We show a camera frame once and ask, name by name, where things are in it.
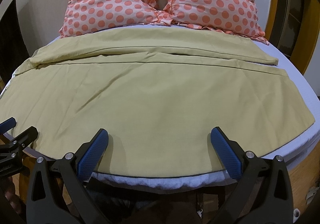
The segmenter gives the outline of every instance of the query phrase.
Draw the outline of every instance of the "fitted sheet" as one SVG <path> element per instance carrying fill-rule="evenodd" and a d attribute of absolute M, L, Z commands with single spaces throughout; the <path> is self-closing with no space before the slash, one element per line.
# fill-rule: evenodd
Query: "fitted sheet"
<path fill-rule="evenodd" d="M 277 67 L 286 70 L 289 78 L 297 86 L 304 102 L 315 118 L 315 123 L 300 136 L 263 157 L 273 159 L 274 156 L 281 155 L 286 161 L 288 170 L 291 170 L 310 154 L 320 140 L 320 101 L 303 75 L 276 47 L 272 44 L 267 46 L 259 42 L 255 42 L 255 44 L 265 53 L 279 59 Z M 235 182 L 235 180 L 229 177 L 226 170 L 198 176 L 165 179 L 131 178 L 97 172 L 94 172 L 92 176 L 115 187 L 150 191 L 159 194 L 182 192 L 204 186 L 228 185 Z"/>

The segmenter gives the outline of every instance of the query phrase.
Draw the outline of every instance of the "bed sheet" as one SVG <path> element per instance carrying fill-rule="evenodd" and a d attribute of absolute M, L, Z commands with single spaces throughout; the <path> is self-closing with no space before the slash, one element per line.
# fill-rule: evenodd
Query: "bed sheet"
<path fill-rule="evenodd" d="M 288 170 L 305 159 L 313 150 L 320 139 L 320 101 L 303 75 L 294 65 L 273 45 L 265 45 L 255 42 L 267 54 L 279 59 L 278 68 L 285 69 L 289 78 L 297 86 L 303 100 L 315 118 L 315 123 L 300 136 L 269 153 L 264 158 L 273 159 L 276 155 L 281 155 Z M 234 183 L 227 171 L 202 174 L 198 176 L 180 178 L 132 178 L 114 176 L 94 172 L 92 177 L 115 187 L 130 188 L 141 191 L 149 191 L 159 194 L 169 194 L 197 189 L 205 186 L 223 186 Z"/>

